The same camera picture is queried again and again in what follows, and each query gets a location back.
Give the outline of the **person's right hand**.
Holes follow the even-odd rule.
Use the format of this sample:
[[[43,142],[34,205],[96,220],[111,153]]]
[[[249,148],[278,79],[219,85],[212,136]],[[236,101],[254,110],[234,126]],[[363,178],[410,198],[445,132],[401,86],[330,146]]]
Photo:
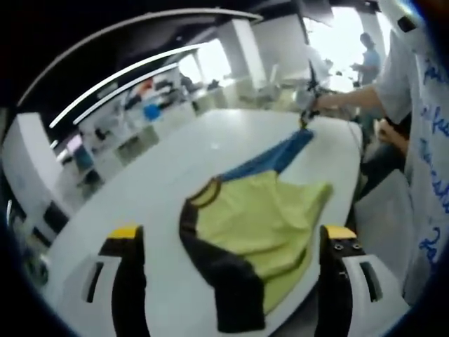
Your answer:
[[[339,107],[337,95],[320,95],[315,102],[315,110],[331,110]]]

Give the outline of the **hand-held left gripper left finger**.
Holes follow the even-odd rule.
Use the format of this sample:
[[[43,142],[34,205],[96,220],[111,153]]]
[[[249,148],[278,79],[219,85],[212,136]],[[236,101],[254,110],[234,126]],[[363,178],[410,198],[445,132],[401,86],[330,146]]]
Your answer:
[[[78,336],[149,336],[141,225],[111,232],[66,278],[62,316]]]

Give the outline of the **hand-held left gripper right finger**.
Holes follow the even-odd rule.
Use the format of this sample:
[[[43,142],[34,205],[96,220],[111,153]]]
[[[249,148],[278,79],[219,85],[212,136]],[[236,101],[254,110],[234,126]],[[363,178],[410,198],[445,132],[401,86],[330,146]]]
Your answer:
[[[386,336],[407,313],[398,280],[348,227],[320,228],[316,336]]]

